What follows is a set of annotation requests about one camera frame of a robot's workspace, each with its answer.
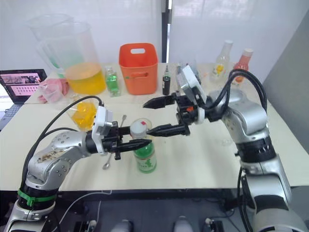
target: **pink cloth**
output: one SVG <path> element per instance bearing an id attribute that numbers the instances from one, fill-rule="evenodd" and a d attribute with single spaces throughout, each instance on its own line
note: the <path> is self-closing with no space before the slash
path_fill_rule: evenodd
<path id="1" fill-rule="evenodd" d="M 59 85 L 59 89 L 61 90 L 63 96 L 65 96 L 68 93 L 69 88 L 70 88 L 66 79 L 47 79 L 41 83 L 41 85 L 43 86 L 47 86 L 51 84 Z M 45 99 L 43 95 L 40 95 L 38 99 L 42 103 L 47 102 L 47 100 Z"/>

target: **laptop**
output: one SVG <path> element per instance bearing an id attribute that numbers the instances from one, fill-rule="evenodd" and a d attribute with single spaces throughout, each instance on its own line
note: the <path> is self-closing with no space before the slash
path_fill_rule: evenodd
<path id="1" fill-rule="evenodd" d="M 0 120 L 0 131 L 46 78 L 44 69 L 0 71 L 0 83 L 14 103 Z"/>

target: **orange plastic basket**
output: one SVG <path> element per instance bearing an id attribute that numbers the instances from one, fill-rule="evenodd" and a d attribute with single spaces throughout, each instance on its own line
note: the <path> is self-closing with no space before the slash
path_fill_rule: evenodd
<path id="1" fill-rule="evenodd" d="M 158 57 L 151 43 L 122 45 L 119 65 L 130 94 L 151 94 L 156 91 Z"/>

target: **laptop screen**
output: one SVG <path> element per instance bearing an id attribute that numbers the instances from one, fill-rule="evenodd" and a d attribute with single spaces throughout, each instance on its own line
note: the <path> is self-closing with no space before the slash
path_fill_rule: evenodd
<path id="1" fill-rule="evenodd" d="M 43 69 L 0 71 L 0 83 L 14 103 L 24 103 L 45 79 Z"/>

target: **metal spoon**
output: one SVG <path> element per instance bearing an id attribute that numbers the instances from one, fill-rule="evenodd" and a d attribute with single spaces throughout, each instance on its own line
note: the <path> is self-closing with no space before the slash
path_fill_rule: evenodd
<path id="1" fill-rule="evenodd" d="M 124 123 L 125 119 L 126 119 L 126 115 L 123 115 L 120 127 L 122 127 L 122 124 Z M 107 162 L 103 165 L 103 167 L 102 167 L 103 170 L 107 170 L 110 167 L 111 157 L 112 157 L 112 154 L 110 154 L 110 156 L 108 157 Z"/>

